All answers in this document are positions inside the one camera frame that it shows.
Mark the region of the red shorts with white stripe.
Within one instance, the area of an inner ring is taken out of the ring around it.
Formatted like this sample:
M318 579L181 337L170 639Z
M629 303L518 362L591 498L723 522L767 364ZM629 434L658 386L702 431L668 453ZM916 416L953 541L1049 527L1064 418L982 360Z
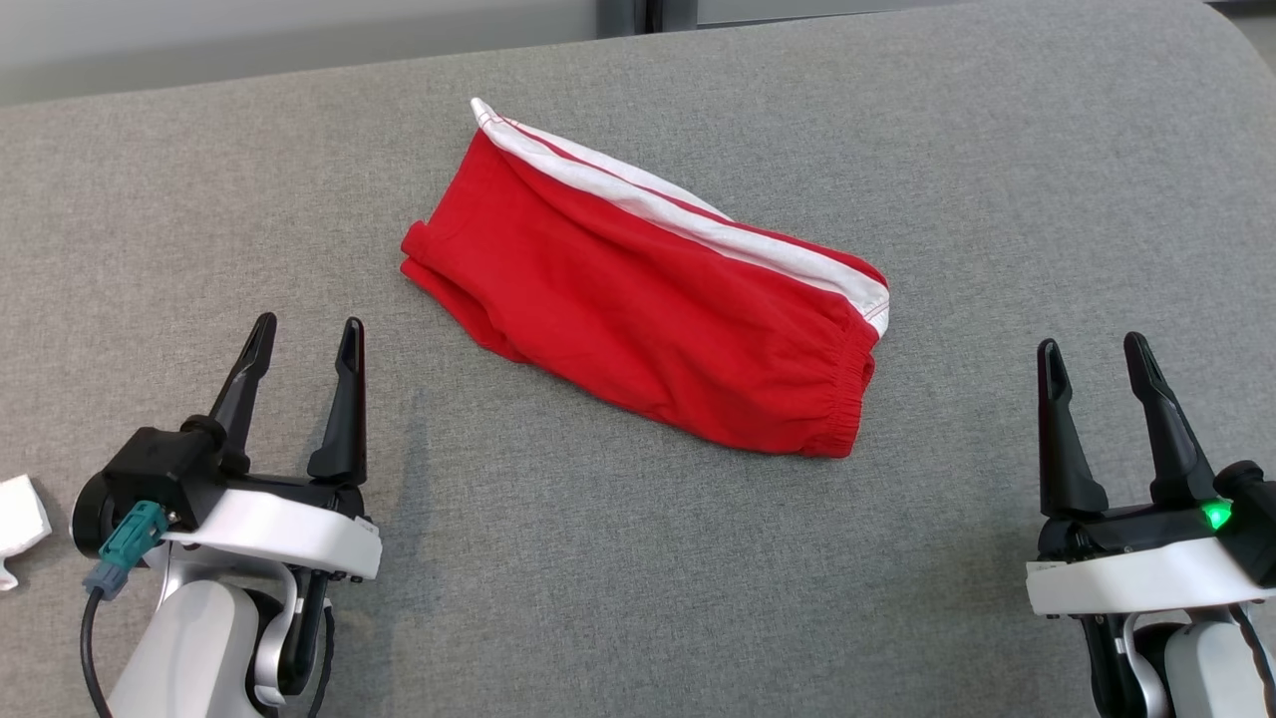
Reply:
M851 454L889 324L879 269L470 108L473 140L401 269L477 346L726 448Z

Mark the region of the red white numbered jersey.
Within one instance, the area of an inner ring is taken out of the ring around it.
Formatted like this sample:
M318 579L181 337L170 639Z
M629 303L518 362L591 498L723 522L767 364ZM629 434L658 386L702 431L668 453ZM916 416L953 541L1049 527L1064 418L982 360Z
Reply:
M52 523L29 476L0 482L0 590L19 585L6 560L33 548L51 532Z

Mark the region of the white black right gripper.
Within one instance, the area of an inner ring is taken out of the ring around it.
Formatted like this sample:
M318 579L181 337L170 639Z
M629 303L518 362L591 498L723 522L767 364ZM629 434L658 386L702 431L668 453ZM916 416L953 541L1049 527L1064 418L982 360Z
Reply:
M1276 598L1276 587L1258 585L1215 536L1230 519L1231 504L1216 499L1215 472L1142 333L1125 334L1124 355L1131 392L1145 411L1152 501L1205 502L1185 517L1203 523L1206 536L1076 562L1030 560L1027 596L1034 613L1143 613ZM1057 341L1037 346L1036 376L1041 514L1099 517L1111 505L1082 449L1071 413L1071 376Z

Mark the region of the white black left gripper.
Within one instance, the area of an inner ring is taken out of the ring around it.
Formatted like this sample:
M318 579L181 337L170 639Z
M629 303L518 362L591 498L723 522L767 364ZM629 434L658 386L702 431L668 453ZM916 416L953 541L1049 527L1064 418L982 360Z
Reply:
M250 472L246 441L276 332L276 314L262 312L211 408L211 420L226 436L219 467L234 476ZM235 480L214 486L197 505L194 528L168 529L165 541L361 580L379 575L380 533L367 515L362 491L353 487L367 480L365 337L359 318L345 321L324 437L308 463L314 485Z

